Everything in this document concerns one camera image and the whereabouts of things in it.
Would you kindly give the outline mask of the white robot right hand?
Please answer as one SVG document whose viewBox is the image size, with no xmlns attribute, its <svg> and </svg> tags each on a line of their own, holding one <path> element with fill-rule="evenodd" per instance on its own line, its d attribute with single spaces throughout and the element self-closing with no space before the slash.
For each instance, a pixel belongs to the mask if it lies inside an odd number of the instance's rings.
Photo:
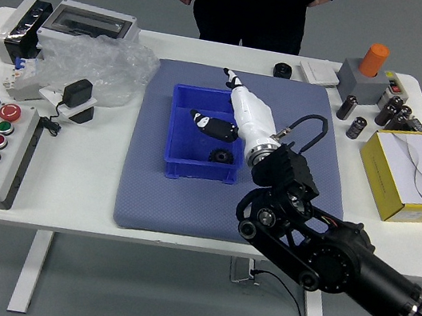
<svg viewBox="0 0 422 316">
<path fill-rule="evenodd" d="M 229 68 L 224 68 L 231 89 L 230 101 L 233 107 L 235 125 L 231 122 L 212 118 L 198 110 L 191 110 L 196 127 L 210 137 L 223 142 L 234 142 L 241 138 L 245 143 L 244 156 L 252 167 L 271 154 L 280 145 L 272 110 L 254 93 L 251 93 Z"/>
</svg>

